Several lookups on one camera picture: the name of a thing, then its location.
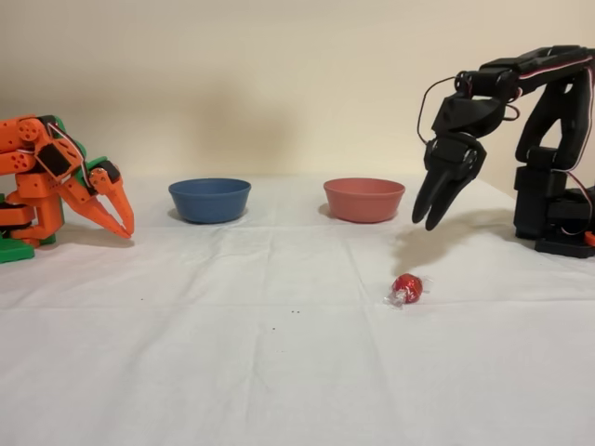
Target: red bowl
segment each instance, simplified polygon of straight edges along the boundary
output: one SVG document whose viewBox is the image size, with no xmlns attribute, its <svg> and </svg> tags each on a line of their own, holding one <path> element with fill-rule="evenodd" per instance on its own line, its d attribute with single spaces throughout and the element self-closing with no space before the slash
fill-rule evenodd
<svg viewBox="0 0 595 446">
<path fill-rule="evenodd" d="M 338 178 L 324 183 L 331 212 L 353 223 L 390 220 L 405 193 L 401 183 L 376 178 Z"/>
</svg>

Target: candy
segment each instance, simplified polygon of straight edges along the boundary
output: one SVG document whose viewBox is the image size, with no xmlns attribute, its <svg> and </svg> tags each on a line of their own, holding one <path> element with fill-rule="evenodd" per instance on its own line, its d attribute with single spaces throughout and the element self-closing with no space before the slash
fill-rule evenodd
<svg viewBox="0 0 595 446">
<path fill-rule="evenodd" d="M 403 274 L 392 284 L 387 300 L 400 308 L 403 304 L 415 304 L 423 292 L 424 285 L 421 279 L 413 274 Z"/>
</svg>

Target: wall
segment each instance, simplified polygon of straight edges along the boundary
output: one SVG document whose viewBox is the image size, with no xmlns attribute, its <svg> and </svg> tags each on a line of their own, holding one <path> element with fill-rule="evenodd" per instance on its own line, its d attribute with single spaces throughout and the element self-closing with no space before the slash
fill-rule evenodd
<svg viewBox="0 0 595 446">
<path fill-rule="evenodd" d="M 540 46 L 595 46 L 594 9 L 590 0 L 563 10 L 551 0 L 5 2 L 0 116 L 57 114 L 127 176 L 421 171 L 415 127 L 431 83 Z M 433 91 L 425 135 L 450 91 Z M 525 117 L 535 101 L 519 101 Z M 484 140 L 483 178 L 507 192 L 521 128 L 504 124 Z M 578 171 L 588 182 L 593 141 Z"/>
</svg>

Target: black robotic arm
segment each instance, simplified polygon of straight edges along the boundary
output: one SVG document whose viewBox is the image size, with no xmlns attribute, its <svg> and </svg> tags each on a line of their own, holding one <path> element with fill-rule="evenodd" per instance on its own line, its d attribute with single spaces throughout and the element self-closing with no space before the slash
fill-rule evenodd
<svg viewBox="0 0 595 446">
<path fill-rule="evenodd" d="M 526 164 L 517 171 L 515 182 L 517 235 L 538 240 L 536 248 L 541 251 L 595 254 L 584 242 L 584 232 L 590 230 L 592 190 L 585 192 L 588 203 L 580 193 L 565 190 L 567 173 L 580 163 L 590 132 L 594 57 L 595 50 L 582 46 L 552 46 L 459 73 L 456 93 L 443 101 L 432 126 L 435 138 L 426 144 L 428 173 L 414 206 L 414 223 L 428 216 L 428 230 L 438 225 L 482 168 L 486 152 L 478 139 L 508 120 L 506 109 L 512 101 L 545 85 L 516 150 L 517 160 Z M 541 147 L 542 138 L 557 121 L 562 125 L 559 147 Z M 582 228 L 580 242 L 578 234 L 567 230 L 577 227 Z M 570 243 L 572 249 L 561 250 L 560 242 Z"/>
</svg>

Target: clear plastic wrapper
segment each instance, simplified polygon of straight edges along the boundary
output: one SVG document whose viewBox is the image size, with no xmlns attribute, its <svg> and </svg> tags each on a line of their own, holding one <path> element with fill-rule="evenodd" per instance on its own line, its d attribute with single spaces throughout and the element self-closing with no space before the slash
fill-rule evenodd
<svg viewBox="0 0 595 446">
<path fill-rule="evenodd" d="M 389 305 L 402 308 L 403 305 L 415 304 L 424 293 L 428 293 L 432 281 L 428 277 L 417 277 L 413 274 L 402 274 L 390 288 L 386 297 Z"/>
</svg>

